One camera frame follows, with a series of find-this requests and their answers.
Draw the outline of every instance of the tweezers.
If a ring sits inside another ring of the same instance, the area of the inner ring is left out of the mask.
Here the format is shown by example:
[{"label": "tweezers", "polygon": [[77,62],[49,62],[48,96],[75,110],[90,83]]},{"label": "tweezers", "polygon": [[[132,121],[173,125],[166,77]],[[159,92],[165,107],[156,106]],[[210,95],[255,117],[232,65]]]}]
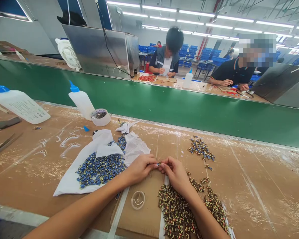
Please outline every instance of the tweezers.
[{"label": "tweezers", "polygon": [[7,148],[10,144],[12,144],[14,141],[16,141],[18,138],[21,137],[21,135],[23,135],[23,133],[19,134],[17,137],[13,138],[15,134],[13,134],[10,138],[8,138],[6,141],[4,141],[1,145],[0,145],[0,152],[2,150],[4,150],[5,148]]}]

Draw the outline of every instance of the green conveyor belt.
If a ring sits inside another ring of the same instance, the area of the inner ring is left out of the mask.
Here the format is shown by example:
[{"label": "green conveyor belt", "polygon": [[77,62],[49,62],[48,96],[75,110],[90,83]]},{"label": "green conveyor belt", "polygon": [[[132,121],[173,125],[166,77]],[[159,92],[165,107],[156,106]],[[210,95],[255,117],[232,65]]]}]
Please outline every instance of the green conveyor belt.
[{"label": "green conveyor belt", "polygon": [[0,84],[75,106],[71,80],[109,113],[299,148],[299,110],[235,98],[0,60]]}]

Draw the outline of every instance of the white electric fan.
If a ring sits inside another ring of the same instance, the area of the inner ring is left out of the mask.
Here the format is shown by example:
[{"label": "white electric fan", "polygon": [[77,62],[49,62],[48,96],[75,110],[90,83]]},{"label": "white electric fan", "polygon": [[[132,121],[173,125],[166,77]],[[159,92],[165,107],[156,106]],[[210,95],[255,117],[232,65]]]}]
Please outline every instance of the white electric fan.
[{"label": "white electric fan", "polygon": [[73,47],[71,46],[70,41],[66,39],[60,40],[56,38],[55,42],[57,43],[57,49],[59,50],[59,53],[61,54],[62,58],[66,61],[67,65],[72,69],[76,69],[77,71],[81,69],[81,64],[76,57],[76,54],[73,50]]}]

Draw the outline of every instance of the white plastic bottle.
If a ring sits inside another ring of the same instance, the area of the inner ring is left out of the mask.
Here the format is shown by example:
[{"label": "white plastic bottle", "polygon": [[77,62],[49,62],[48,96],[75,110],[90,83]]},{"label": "white plastic bottle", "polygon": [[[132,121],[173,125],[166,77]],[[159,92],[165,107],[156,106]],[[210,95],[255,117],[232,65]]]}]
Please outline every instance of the white plastic bottle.
[{"label": "white plastic bottle", "polygon": [[193,68],[189,71],[189,73],[186,74],[183,88],[188,89],[190,86],[190,83],[192,82],[193,74],[192,74]]},{"label": "white plastic bottle", "polygon": [[69,93],[69,97],[71,98],[71,100],[73,100],[83,117],[87,120],[92,120],[90,114],[95,110],[95,108],[92,105],[89,96],[84,91],[79,90],[79,88],[75,86],[71,81],[70,84],[71,92]]},{"label": "white plastic bottle", "polygon": [[0,104],[31,124],[39,124],[51,116],[26,93],[0,85]]}]

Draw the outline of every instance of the metal partition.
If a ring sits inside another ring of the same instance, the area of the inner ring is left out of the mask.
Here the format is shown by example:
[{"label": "metal partition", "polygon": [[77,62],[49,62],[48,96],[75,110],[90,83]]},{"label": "metal partition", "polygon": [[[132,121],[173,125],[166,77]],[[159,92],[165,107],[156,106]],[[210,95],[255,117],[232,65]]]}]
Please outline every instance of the metal partition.
[{"label": "metal partition", "polygon": [[138,37],[124,32],[62,25],[84,72],[130,80],[139,71]]}]

